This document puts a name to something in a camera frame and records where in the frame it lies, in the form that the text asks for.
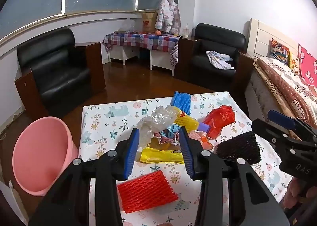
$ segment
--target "small table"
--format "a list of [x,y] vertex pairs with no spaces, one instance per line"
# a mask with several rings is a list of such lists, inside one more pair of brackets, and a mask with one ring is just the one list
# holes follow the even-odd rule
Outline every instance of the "small table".
[[158,66],[172,70],[174,74],[174,67],[170,63],[170,52],[178,42],[179,37],[170,34],[163,34],[160,36],[154,34],[109,34],[105,36],[104,43],[107,46],[109,53],[109,60],[120,59],[123,65],[126,60],[139,56],[137,48],[142,47],[150,52],[150,70],[152,66]]
[[[150,115],[158,106],[166,107],[172,98],[154,98],[131,102],[85,106],[82,113],[82,131],[79,157],[84,161],[99,158],[114,149],[121,140],[128,139],[132,128],[139,120]],[[230,105],[236,114],[236,123],[223,128],[221,135],[213,141],[222,142],[251,130],[251,120],[240,110],[228,92],[196,94],[191,96],[191,116],[198,120],[204,118],[212,109],[220,105]],[[291,176],[279,170],[281,162],[271,145],[257,136],[262,160],[253,169],[270,189],[279,202],[286,193]],[[192,225],[195,222],[200,198],[200,181],[192,181],[183,164],[142,164],[134,162],[134,179],[157,170],[162,170],[179,199],[168,205],[129,213],[121,212],[127,226],[154,226],[166,221],[174,226]],[[223,225],[229,223],[229,195],[227,181],[223,181]],[[95,226],[95,180],[90,183],[89,225]]]

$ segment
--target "yellow plastic wrapper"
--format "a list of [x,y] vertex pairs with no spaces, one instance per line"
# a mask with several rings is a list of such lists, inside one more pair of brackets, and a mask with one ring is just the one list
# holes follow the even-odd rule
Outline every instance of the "yellow plastic wrapper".
[[142,163],[178,163],[184,164],[182,153],[173,153],[172,150],[161,151],[154,148],[143,148],[140,161]]

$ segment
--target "pink bucket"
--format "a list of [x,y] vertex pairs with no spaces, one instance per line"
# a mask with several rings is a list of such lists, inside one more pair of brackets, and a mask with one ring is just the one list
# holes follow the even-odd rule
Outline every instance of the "pink bucket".
[[67,125],[58,118],[44,117],[19,136],[12,156],[13,173],[24,191],[44,196],[77,157],[78,149]]

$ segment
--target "silver bolt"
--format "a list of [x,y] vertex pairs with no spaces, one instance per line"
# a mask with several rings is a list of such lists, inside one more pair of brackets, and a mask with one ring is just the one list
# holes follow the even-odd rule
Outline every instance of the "silver bolt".
[[79,164],[81,164],[81,159],[76,158],[73,160],[73,165],[79,165]]
[[245,164],[245,160],[243,158],[237,159],[238,164]]
[[202,150],[201,154],[202,154],[202,156],[206,156],[206,157],[211,155],[210,151],[208,151],[208,150]]
[[117,155],[117,152],[115,150],[110,150],[108,153],[107,153],[108,156],[110,157],[114,157]]

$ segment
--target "brown paper bag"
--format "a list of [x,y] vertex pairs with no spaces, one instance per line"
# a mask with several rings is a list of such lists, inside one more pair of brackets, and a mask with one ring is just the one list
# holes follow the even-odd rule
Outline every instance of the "brown paper bag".
[[143,33],[152,33],[154,32],[155,29],[155,23],[156,23],[156,17],[158,13],[150,13],[150,12],[145,12],[142,13],[142,19],[143,19],[143,26],[142,26],[142,31]]

